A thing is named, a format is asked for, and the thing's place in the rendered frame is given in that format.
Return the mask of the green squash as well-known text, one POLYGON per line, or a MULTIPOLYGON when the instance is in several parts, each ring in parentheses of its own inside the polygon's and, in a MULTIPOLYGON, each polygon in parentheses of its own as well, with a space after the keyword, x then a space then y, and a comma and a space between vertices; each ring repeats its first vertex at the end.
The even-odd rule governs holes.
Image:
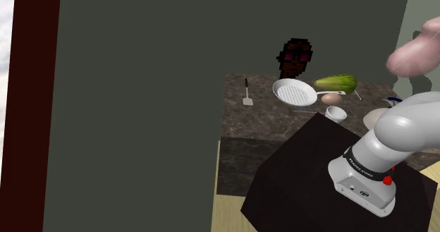
POLYGON ((357 87, 357 79, 351 74, 332 75, 314 81, 314 86, 323 91, 344 91, 351 94, 357 87))

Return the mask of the brown egg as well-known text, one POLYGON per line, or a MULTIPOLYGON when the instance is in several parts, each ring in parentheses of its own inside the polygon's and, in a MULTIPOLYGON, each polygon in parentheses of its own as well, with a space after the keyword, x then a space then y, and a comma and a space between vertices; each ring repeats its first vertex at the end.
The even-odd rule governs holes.
POLYGON ((336 106, 342 102, 342 96, 339 94, 329 93, 322 96, 321 101, 328 106, 336 106))

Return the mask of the black pixelated figure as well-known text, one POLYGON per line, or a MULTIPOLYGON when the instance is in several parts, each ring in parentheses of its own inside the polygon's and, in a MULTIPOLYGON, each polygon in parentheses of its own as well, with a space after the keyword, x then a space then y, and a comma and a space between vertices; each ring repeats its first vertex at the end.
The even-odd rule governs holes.
POLYGON ((279 52, 280 79, 296 78, 302 74, 312 59, 312 45, 309 39, 291 38, 279 52))

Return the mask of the white bowl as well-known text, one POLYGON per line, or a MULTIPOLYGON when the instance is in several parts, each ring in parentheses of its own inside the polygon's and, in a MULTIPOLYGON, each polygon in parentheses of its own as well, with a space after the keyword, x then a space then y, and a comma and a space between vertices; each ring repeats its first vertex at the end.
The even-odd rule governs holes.
POLYGON ((386 113, 388 110, 389 110, 389 108, 378 108, 378 109, 371 110, 368 114, 366 114, 363 117, 363 123, 364 123, 365 127, 368 130, 371 130, 374 127, 375 123, 377 122, 378 118, 382 114, 386 113))

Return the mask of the dark robot stand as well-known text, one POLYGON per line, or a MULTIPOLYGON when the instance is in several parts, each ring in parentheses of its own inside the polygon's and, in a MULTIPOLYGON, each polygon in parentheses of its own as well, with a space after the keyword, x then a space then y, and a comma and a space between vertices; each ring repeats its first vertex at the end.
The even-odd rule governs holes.
POLYGON ((257 170, 241 212, 257 232, 440 232, 440 189, 400 163, 396 205, 379 218, 338 193, 328 163, 359 136, 315 114, 257 170))

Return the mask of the white frying pan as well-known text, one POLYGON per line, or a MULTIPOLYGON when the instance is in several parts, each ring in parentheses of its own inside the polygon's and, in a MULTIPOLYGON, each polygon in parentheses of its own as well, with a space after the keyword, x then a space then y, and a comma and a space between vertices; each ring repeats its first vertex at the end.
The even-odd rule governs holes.
POLYGON ((317 101, 319 94, 346 94, 344 91, 317 92, 307 83, 290 78, 277 80, 272 90, 279 100, 292 106, 310 106, 317 101))

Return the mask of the window with dark red frame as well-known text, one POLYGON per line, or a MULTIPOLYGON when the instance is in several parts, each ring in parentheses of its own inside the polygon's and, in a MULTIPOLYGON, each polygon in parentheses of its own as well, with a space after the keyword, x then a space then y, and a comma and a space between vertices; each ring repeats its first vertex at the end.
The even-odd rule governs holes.
POLYGON ((15 0, 0 232, 42 232, 60 0, 15 0))

